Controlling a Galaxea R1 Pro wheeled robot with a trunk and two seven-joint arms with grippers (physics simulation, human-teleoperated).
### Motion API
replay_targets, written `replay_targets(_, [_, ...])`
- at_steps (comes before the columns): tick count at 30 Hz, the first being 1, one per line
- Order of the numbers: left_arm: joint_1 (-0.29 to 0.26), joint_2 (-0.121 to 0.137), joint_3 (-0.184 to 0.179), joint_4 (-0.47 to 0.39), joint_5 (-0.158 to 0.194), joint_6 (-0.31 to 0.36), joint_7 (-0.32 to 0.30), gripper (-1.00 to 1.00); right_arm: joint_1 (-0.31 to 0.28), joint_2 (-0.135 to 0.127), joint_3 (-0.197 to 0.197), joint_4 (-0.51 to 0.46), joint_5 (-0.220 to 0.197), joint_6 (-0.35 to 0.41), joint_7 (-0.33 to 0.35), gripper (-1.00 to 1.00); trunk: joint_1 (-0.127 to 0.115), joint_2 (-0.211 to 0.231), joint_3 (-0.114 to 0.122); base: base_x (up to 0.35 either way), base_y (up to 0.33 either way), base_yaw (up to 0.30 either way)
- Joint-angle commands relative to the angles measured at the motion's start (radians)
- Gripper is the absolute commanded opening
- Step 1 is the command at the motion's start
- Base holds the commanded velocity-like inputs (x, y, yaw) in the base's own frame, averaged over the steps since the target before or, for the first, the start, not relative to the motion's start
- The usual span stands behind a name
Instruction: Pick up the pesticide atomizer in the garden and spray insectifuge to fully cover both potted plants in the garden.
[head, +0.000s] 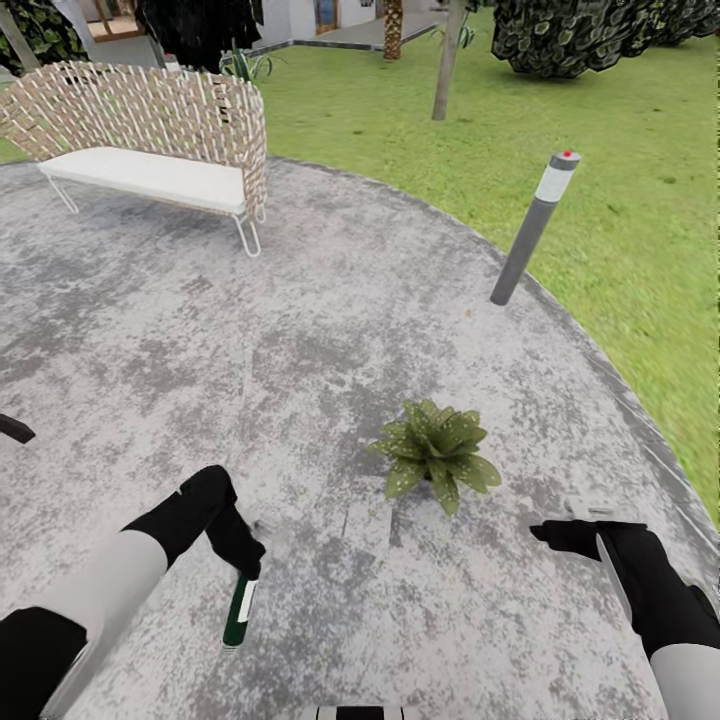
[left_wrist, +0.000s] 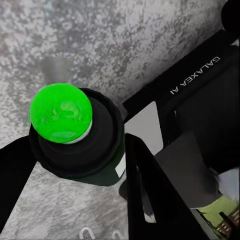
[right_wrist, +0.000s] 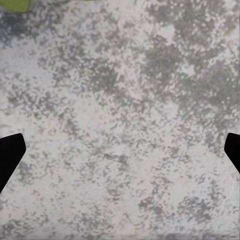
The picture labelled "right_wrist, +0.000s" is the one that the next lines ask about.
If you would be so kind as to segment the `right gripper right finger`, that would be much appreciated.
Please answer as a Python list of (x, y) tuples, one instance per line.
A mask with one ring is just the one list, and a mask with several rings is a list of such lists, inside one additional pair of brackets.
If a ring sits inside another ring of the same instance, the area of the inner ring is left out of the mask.
[(240, 173), (240, 135), (229, 133), (224, 144), (224, 151)]

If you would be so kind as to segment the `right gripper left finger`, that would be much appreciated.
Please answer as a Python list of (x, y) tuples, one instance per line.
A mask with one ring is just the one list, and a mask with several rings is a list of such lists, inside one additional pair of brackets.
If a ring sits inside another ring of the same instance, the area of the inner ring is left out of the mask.
[(0, 193), (25, 153), (26, 144), (21, 132), (0, 138)]

